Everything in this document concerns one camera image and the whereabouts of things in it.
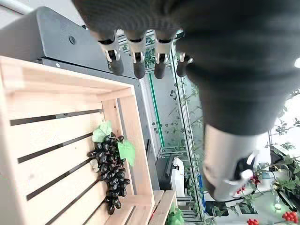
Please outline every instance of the white wall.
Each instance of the white wall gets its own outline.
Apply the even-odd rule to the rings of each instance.
[[[84,25],[82,18],[77,12],[71,0],[18,0],[29,7],[36,9],[40,6],[47,6],[59,14],[65,16],[69,20]],[[0,29],[8,25],[12,21],[20,18],[22,15],[8,8],[0,6]]]

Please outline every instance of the robotic hand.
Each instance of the robotic hand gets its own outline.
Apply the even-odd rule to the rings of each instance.
[[[163,78],[176,30],[185,37],[177,74],[199,87],[205,125],[206,187],[227,200],[252,176],[255,142],[272,128],[298,88],[298,0],[73,0],[116,75],[123,72],[115,31],[123,29],[137,78],[145,74],[145,32],[156,34],[155,76]]]

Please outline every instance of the metal pole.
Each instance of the metal pole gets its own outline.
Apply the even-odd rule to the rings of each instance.
[[[196,203],[199,206],[201,213],[201,219],[204,219],[204,213],[203,213],[203,206],[202,206],[202,199],[199,195],[199,188],[198,188],[198,168],[197,170],[195,170],[196,165],[195,162],[192,160],[194,158],[194,154],[193,154],[193,133],[191,130],[191,126],[190,126],[190,121],[189,121],[189,114],[188,114],[188,105],[187,102],[185,102],[184,104],[181,103],[181,100],[184,98],[185,96],[185,90],[183,87],[183,84],[181,82],[181,77],[178,77],[176,75],[176,68],[177,68],[177,60],[175,58],[175,54],[176,54],[176,50],[175,50],[175,46],[174,43],[172,43],[171,46],[171,54],[170,54],[170,58],[171,58],[171,65],[172,65],[172,72],[173,72],[173,77],[174,77],[174,81],[177,84],[177,94],[178,94],[178,106],[181,110],[181,123],[184,126],[185,129],[185,142],[186,142],[186,150],[187,150],[187,157],[188,157],[188,161],[190,162],[190,164],[192,165],[192,167],[190,168],[191,171],[191,178],[194,181],[195,185],[195,200]]]

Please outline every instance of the light wooden box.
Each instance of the light wooden box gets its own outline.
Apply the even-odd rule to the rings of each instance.
[[[148,224],[154,196],[133,85],[6,57],[0,78],[0,224]],[[86,156],[104,120],[135,146],[132,183],[111,216]]]

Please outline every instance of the plant stem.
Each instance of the plant stem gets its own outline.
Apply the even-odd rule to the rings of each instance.
[[[198,122],[199,119],[201,119],[202,116],[200,116],[199,118],[197,118],[194,122],[191,123],[191,125],[193,125],[194,123]]]

